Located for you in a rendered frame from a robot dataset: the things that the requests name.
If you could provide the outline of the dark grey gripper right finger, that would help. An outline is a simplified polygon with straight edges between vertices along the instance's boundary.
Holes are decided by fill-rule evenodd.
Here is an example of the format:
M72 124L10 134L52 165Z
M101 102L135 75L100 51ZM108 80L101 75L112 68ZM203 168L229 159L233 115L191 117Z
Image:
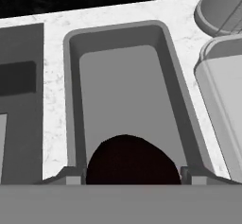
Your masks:
M241 182L218 177L210 171L181 167L181 183L186 185L241 185Z

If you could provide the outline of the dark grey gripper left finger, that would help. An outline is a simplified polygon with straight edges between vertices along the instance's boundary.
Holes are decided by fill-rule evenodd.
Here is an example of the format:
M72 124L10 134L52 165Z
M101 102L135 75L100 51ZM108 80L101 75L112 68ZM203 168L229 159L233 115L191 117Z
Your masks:
M85 169L65 166L56 176L41 181L41 184L82 185L85 184Z

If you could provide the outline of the dark avocado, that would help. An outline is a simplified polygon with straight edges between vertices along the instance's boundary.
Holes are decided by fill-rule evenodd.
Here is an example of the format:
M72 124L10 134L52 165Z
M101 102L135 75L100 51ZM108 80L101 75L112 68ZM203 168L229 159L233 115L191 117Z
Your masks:
M143 138L125 134L99 145L88 163L86 183L176 185L181 178L164 152Z

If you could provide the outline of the grey tupperware container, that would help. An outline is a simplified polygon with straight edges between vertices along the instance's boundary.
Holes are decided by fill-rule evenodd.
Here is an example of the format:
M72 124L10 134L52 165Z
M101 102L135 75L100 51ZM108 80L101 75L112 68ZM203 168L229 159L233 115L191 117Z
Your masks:
M1 184L43 178L43 25L0 28Z
M67 163L130 134L177 167L213 168L167 26L158 20L76 29L63 40Z

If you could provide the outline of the grey tap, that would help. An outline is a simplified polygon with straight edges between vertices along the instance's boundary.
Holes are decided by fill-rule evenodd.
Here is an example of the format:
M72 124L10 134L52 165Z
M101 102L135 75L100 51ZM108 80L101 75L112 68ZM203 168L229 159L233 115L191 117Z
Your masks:
M199 0L194 19L211 36L194 75L230 178L242 183L242 0Z

